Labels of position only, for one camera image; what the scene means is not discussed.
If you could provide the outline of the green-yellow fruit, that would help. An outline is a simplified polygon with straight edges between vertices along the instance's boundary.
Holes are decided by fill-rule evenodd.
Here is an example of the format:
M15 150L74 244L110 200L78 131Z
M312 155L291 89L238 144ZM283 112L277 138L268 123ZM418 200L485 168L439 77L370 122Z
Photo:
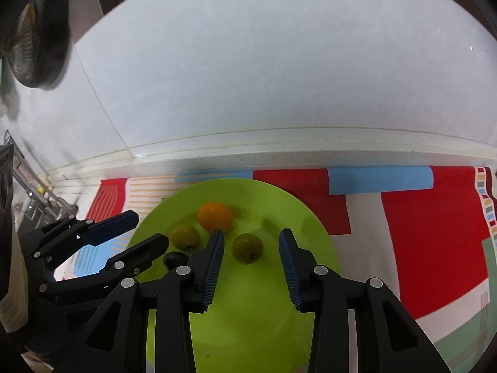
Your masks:
M190 225L180 225L169 234L171 243L181 251L190 251L200 242L200 234Z

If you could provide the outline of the black frying pan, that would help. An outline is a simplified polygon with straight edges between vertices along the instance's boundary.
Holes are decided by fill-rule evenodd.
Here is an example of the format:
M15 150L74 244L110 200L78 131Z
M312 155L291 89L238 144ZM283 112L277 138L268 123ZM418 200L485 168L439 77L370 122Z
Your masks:
M30 0L1 44L1 54L19 83L45 88L62 73L69 42L69 0Z

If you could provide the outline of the colourful patterned mat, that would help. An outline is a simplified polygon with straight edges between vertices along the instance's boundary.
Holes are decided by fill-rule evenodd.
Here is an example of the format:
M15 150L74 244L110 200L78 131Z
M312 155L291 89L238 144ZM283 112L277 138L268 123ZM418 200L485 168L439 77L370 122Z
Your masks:
M238 178L273 184L308 206L329 233L343 275L382 279L452 371L495 371L494 170L242 170Z

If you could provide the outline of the green fruit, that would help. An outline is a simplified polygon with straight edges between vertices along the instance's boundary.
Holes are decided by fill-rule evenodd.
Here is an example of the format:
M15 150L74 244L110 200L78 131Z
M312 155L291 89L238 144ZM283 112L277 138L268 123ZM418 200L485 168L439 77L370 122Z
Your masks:
M251 265L264 253L264 245L259 237L244 233L236 237L232 244L233 257L241 264Z

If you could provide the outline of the green plate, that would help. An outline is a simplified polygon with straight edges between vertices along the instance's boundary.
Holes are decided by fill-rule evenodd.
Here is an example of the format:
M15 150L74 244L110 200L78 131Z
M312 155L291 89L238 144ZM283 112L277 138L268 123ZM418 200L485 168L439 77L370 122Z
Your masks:
M136 245L155 233L168 235L186 224L200 233L197 212L218 202L232 210L231 229L212 304L190 314L194 360L198 372L298 372L309 360L313 315L291 303L280 262L278 237L290 228L300 247L321 265L338 270L331 238L314 212L295 196L271 184L247 178L221 178L193 184L159 204L134 231ZM232 254L236 237L251 233L264 245L251 265Z

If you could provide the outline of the small orange on plate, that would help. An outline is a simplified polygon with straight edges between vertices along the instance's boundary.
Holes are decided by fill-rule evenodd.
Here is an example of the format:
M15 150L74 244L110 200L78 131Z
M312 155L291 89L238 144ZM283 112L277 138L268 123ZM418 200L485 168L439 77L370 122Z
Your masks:
M229 207L218 202L203 204L197 212L200 225L209 233L215 230L227 232L232 227L233 215Z

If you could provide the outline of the tall kitchen faucet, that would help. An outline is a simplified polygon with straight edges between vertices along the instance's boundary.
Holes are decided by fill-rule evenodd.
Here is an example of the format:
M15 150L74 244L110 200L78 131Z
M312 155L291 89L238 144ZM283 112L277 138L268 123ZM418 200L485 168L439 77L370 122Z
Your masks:
M24 189L30 199L25 213L35 216L40 213L40 221L56 221L65 217L77 216L77 205L70 204L53 190L32 169L24 154L9 131L5 131L3 143L13 147L13 178Z

